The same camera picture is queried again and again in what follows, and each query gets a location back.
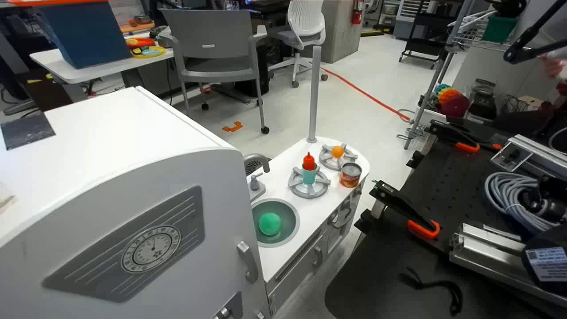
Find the white office chair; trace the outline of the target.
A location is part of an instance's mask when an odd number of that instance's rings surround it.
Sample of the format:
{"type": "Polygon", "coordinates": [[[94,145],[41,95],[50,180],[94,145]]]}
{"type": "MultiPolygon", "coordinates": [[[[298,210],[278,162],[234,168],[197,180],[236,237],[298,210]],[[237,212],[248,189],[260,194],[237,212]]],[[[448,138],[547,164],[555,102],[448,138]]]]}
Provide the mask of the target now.
{"type": "Polygon", "coordinates": [[[301,54],[308,45],[322,45],[326,40],[326,19],[322,14],[324,0],[291,0],[285,14],[285,24],[273,26],[267,35],[292,47],[291,58],[271,65],[271,70],[292,67],[291,84],[298,86],[298,72],[308,67],[310,60],[301,54]]]}

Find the orange handled clamp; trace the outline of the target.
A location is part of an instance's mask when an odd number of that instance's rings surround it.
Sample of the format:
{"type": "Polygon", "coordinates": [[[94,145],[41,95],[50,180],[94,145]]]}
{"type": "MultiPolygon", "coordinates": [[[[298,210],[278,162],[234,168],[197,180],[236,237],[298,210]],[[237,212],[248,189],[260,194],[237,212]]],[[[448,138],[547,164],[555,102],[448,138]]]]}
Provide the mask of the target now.
{"type": "Polygon", "coordinates": [[[406,228],[425,240],[436,240],[441,233],[441,224],[436,219],[425,217],[418,207],[404,196],[397,187],[384,180],[376,180],[370,194],[400,212],[406,217],[406,228]]]}
{"type": "Polygon", "coordinates": [[[477,154],[482,148],[498,152],[501,148],[501,143],[496,141],[484,141],[471,132],[468,132],[462,127],[443,123],[438,120],[432,120],[427,127],[427,132],[436,134],[439,139],[450,141],[457,150],[477,154]]]}

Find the orange toy ball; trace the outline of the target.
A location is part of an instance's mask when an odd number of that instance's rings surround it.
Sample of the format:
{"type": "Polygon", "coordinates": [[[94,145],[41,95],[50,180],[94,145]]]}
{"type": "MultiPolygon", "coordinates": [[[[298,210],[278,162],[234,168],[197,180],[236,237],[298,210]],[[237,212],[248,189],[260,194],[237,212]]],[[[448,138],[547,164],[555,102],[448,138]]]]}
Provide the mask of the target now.
{"type": "Polygon", "coordinates": [[[342,157],[342,155],[344,155],[344,146],[342,146],[342,145],[331,146],[331,155],[333,155],[335,159],[342,157]]]}

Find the teal small sink basin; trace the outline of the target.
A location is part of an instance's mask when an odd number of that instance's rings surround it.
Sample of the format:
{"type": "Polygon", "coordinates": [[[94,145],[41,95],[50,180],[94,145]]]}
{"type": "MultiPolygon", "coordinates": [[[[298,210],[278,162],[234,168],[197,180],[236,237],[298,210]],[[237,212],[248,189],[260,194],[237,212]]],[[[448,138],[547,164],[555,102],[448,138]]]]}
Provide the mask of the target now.
{"type": "Polygon", "coordinates": [[[283,200],[262,200],[252,207],[257,239],[264,246],[278,246],[298,230],[296,209],[283,200]]]}

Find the blue bin with orange lid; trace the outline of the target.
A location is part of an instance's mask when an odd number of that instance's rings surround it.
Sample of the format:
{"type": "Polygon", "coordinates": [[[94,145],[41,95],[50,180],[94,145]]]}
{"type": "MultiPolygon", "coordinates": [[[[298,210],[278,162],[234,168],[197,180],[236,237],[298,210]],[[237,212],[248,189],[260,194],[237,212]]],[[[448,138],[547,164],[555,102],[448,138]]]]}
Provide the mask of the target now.
{"type": "Polygon", "coordinates": [[[129,56],[108,0],[2,0],[2,5],[32,8],[64,60],[76,69],[129,56]]]}

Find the orange handled clamp far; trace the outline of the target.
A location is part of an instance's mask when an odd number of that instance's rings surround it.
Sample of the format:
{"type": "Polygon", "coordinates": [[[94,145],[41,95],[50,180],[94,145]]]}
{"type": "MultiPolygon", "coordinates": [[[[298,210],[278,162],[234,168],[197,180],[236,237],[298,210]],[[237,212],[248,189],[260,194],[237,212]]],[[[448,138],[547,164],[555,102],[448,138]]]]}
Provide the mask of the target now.
{"type": "Polygon", "coordinates": [[[471,132],[468,132],[462,127],[443,123],[438,120],[432,120],[427,127],[427,132],[436,134],[439,139],[450,141],[457,150],[477,154],[482,148],[498,152],[501,148],[501,143],[496,141],[484,141],[471,132]]]}

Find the colourful toys on table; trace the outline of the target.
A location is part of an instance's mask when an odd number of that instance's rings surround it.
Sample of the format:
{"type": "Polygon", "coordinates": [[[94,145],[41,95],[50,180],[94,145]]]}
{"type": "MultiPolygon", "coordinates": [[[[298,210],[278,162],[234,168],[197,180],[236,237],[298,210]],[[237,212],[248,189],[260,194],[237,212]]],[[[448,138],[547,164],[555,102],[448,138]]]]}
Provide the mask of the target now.
{"type": "Polygon", "coordinates": [[[133,56],[151,58],[165,53],[165,47],[159,45],[152,37],[129,37],[126,40],[133,56]]]}

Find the grey burner grate near sink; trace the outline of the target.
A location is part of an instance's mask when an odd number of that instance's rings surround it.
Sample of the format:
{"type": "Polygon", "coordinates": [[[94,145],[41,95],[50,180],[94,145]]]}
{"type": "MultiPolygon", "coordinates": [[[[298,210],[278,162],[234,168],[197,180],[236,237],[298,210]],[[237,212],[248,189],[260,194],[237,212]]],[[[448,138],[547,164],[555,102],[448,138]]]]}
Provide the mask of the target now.
{"type": "Polygon", "coordinates": [[[301,198],[322,196],[331,180],[319,170],[303,170],[294,166],[287,182],[287,187],[301,198]]]}

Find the grey vertical pole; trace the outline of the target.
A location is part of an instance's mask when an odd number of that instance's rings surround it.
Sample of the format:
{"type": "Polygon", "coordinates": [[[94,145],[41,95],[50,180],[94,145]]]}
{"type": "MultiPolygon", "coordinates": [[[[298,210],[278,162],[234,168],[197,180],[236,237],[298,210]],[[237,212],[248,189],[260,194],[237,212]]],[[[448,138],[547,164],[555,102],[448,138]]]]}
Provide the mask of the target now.
{"type": "Polygon", "coordinates": [[[321,45],[312,49],[312,86],[310,86],[310,118],[308,118],[308,143],[317,141],[317,104],[319,104],[319,76],[321,76],[321,45]]]}

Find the green toy ball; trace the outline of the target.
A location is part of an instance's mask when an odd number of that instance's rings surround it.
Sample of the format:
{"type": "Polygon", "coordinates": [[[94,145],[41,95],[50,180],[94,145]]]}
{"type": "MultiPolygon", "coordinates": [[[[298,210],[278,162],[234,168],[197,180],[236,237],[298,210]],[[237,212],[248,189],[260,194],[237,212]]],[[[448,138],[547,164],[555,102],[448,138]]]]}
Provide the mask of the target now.
{"type": "Polygon", "coordinates": [[[262,235],[276,235],[282,228],[282,217],[276,212],[262,212],[259,216],[259,230],[262,235]]]}

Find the grey toy faucet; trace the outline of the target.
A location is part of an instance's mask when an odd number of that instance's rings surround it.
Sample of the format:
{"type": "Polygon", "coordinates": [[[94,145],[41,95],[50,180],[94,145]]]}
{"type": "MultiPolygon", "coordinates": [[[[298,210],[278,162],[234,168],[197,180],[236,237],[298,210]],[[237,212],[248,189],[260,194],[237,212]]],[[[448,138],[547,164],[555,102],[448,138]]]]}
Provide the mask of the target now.
{"type": "Polygon", "coordinates": [[[271,166],[267,155],[259,152],[244,155],[244,171],[248,180],[250,200],[259,198],[266,191],[266,185],[259,180],[259,177],[262,173],[267,173],[269,170],[271,166]]]}

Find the aluminium extrusion rail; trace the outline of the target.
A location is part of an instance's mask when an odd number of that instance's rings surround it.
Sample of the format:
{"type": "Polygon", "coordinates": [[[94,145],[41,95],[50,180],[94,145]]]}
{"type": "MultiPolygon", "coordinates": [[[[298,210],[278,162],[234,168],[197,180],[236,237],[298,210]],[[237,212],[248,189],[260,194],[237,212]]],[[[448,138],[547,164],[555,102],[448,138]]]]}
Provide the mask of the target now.
{"type": "Polygon", "coordinates": [[[514,290],[565,308],[565,295],[539,286],[528,274],[528,265],[523,262],[523,249],[524,244],[519,237],[508,232],[461,223],[450,239],[448,258],[457,265],[480,272],[514,290]]]}

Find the white toy kitchen set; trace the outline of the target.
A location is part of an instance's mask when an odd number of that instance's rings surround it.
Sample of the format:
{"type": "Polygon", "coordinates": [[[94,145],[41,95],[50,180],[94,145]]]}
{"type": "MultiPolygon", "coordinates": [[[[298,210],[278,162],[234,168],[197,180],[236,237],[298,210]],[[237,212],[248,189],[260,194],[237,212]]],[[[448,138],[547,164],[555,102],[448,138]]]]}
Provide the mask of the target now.
{"type": "Polygon", "coordinates": [[[271,319],[351,228],[356,187],[319,162],[328,138],[269,159],[250,200],[241,150],[142,86],[9,122],[0,145],[0,319],[271,319]],[[331,180],[289,187],[312,154],[331,180]],[[289,201],[264,246],[252,207],[289,201]]]}

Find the black perforated robot table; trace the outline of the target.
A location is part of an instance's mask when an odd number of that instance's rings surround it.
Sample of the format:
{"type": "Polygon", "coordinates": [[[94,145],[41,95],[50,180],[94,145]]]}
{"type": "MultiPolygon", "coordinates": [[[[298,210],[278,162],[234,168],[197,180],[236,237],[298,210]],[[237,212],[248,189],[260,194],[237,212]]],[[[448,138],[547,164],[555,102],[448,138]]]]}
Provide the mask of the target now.
{"type": "Polygon", "coordinates": [[[439,223],[432,239],[384,209],[361,217],[363,239],[326,288],[337,319],[567,319],[542,301],[450,260],[450,239],[464,221],[507,230],[510,223],[484,198],[494,171],[491,154],[466,154],[438,141],[402,185],[416,210],[439,223]]]}

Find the orange tin can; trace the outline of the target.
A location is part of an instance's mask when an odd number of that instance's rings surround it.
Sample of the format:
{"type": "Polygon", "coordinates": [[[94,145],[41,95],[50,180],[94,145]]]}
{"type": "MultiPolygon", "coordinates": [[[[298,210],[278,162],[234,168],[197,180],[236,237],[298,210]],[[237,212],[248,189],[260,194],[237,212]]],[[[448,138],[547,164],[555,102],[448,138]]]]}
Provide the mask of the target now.
{"type": "Polygon", "coordinates": [[[345,187],[356,187],[360,182],[361,166],[356,162],[345,162],[340,168],[340,184],[345,187]]]}

